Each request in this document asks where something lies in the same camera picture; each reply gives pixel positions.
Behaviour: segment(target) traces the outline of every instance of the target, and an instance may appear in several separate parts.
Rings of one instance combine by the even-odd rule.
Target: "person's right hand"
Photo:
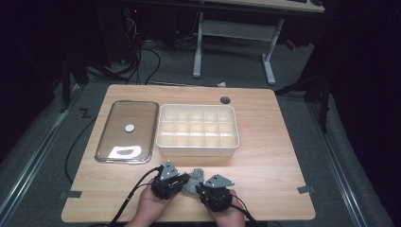
[[[236,192],[232,189],[230,189],[230,194],[236,196]],[[242,204],[236,197],[233,197],[231,204],[243,209]],[[230,206],[222,212],[213,212],[208,207],[206,209],[218,227],[245,227],[245,215],[234,207]]]

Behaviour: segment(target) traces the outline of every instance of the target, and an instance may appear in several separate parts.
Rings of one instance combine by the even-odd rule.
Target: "person's left hand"
[[[135,216],[125,227],[148,227],[155,220],[160,218],[175,196],[168,200],[157,198],[151,191],[151,185],[142,191],[138,201]]]

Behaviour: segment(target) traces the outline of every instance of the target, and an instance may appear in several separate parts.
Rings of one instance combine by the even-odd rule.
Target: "handheld controller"
[[[200,201],[213,212],[222,212],[230,207],[233,196],[226,186],[232,186],[234,182],[216,174],[200,185],[196,185]]]
[[[188,174],[179,175],[177,168],[167,161],[166,166],[163,166],[163,170],[159,171],[151,184],[154,195],[161,200],[168,200],[179,193],[189,180]]]

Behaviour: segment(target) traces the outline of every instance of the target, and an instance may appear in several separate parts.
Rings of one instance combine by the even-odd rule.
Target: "hand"
[[[168,200],[160,200],[151,191],[151,185],[142,191],[139,197],[138,207],[133,219],[125,227],[148,227],[155,220],[160,218],[175,196]]]
[[[236,196],[236,192],[230,189],[230,194]],[[235,205],[243,209],[242,204],[236,197],[233,197],[232,205]],[[242,212],[238,211],[234,207],[229,207],[222,212],[213,212],[207,208],[210,216],[215,220],[218,227],[245,227],[245,216]]]

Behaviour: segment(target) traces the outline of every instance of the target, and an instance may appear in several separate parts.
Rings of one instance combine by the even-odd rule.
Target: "white plastic tray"
[[[227,105],[163,105],[156,144],[162,155],[232,156],[239,146],[234,108]]]

